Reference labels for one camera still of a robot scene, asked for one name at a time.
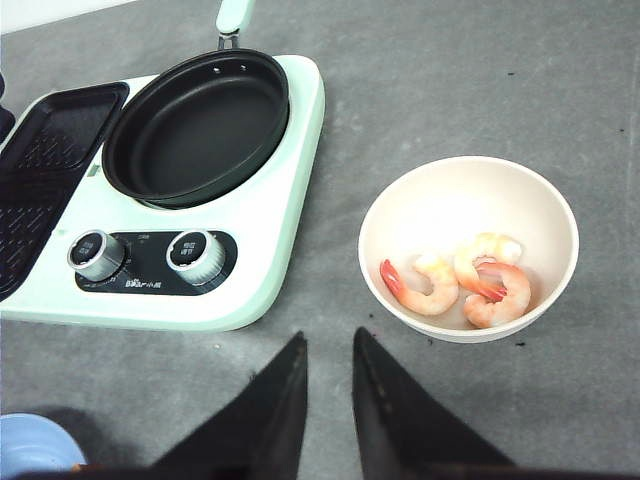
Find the gray carpet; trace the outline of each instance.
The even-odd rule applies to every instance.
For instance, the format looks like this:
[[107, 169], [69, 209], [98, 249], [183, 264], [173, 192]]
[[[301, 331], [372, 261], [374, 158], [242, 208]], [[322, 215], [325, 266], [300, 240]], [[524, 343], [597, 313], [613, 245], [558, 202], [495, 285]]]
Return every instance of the gray carpet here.
[[[158, 73], [211, 50], [216, 9], [139, 0], [5, 35], [3, 105], [19, 114], [49, 91]], [[365, 325], [517, 463], [640, 472], [640, 3], [259, 0], [241, 42], [309, 56], [326, 84], [324, 130], [275, 304], [259, 322], [218, 334], [4, 321], [3, 412], [50, 416], [94, 462], [148, 464], [301, 329], [310, 402], [299, 478], [358, 479], [351, 342]], [[462, 154], [549, 178], [581, 235], [557, 303], [481, 345], [430, 343], [392, 318], [356, 255], [364, 214], [387, 184]]]

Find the cooked shrimp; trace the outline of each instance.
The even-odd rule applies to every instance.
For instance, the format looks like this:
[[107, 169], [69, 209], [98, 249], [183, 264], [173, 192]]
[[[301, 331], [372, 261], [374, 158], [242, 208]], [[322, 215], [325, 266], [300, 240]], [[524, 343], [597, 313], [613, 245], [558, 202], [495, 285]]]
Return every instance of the cooked shrimp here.
[[480, 280], [474, 262], [481, 257], [494, 258], [497, 262], [514, 264], [522, 255], [522, 247], [513, 238], [499, 233], [480, 233], [475, 240], [456, 253], [453, 268], [460, 285], [480, 293], [491, 300], [500, 300], [507, 293], [504, 288]]
[[478, 265], [478, 272], [499, 275], [507, 291], [496, 303], [488, 302], [482, 295], [469, 295], [462, 311], [476, 327], [487, 328], [502, 325], [520, 317], [531, 300], [529, 280], [515, 265], [498, 262], [484, 262]]
[[421, 315], [438, 315], [458, 299], [458, 280], [447, 262], [435, 253], [426, 253], [413, 263], [413, 269], [428, 277], [433, 291], [430, 295], [411, 290], [389, 260], [380, 264], [380, 276], [394, 297], [409, 310]]

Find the frying pan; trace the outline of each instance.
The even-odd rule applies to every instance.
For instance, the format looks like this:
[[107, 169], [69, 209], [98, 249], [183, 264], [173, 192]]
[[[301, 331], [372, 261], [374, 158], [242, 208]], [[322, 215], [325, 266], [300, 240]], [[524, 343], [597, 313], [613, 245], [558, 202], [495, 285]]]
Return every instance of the frying pan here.
[[162, 73], [125, 106], [103, 148], [114, 188], [187, 208], [231, 191], [268, 160], [287, 125], [289, 89], [272, 57], [238, 48], [253, 3], [223, 0], [218, 51]]

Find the blue container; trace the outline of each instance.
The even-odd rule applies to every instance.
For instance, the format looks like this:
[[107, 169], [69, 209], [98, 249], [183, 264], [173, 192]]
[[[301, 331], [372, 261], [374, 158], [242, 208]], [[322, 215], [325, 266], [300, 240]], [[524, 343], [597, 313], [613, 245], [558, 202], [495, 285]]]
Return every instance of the blue container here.
[[68, 471], [87, 461], [60, 425], [29, 413], [0, 416], [0, 480], [27, 472]]

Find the control knob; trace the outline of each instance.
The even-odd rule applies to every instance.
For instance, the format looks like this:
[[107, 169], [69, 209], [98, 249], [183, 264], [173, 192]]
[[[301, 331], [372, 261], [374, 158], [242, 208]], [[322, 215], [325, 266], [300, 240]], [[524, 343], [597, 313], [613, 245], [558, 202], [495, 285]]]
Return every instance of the control knob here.
[[167, 265], [185, 282], [198, 286], [215, 278], [226, 258], [220, 241], [206, 230], [187, 230], [167, 248]]
[[87, 280], [100, 282], [118, 271], [124, 257], [124, 246], [118, 240], [102, 230], [91, 230], [73, 242], [67, 263]]

